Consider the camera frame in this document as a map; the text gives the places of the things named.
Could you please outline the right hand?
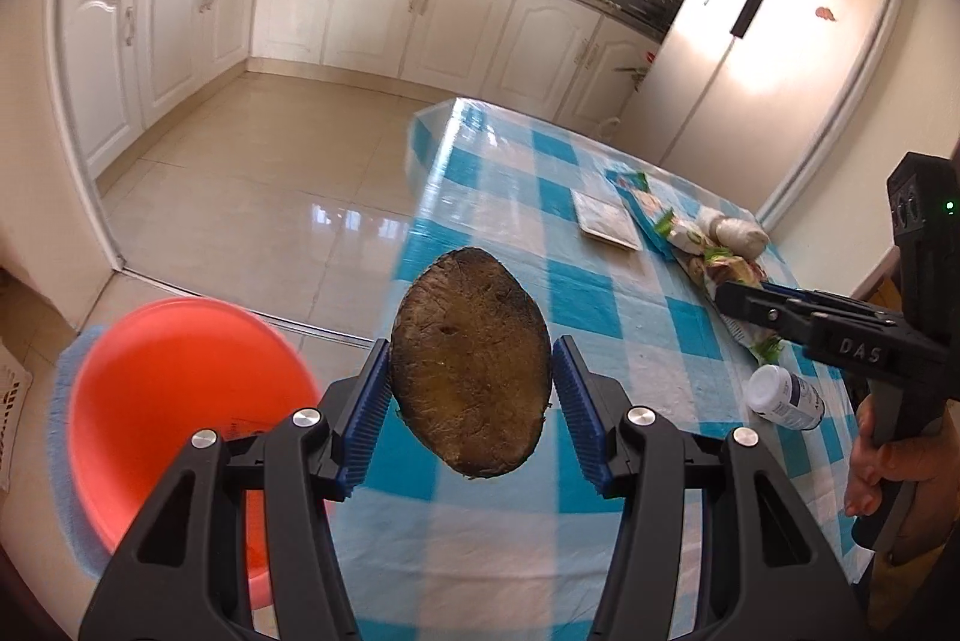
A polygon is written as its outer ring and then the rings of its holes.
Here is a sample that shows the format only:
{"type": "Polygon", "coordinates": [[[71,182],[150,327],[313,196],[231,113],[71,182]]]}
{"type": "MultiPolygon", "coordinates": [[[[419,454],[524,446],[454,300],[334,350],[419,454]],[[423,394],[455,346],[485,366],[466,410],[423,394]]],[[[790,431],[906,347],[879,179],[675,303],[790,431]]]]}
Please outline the right hand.
{"type": "Polygon", "coordinates": [[[857,407],[857,438],[848,472],[844,511],[848,516],[872,516],[880,506],[880,482],[911,482],[914,501],[908,517],[947,524],[958,516],[958,435],[946,415],[940,432],[878,444],[874,438],[874,398],[857,407]]]}

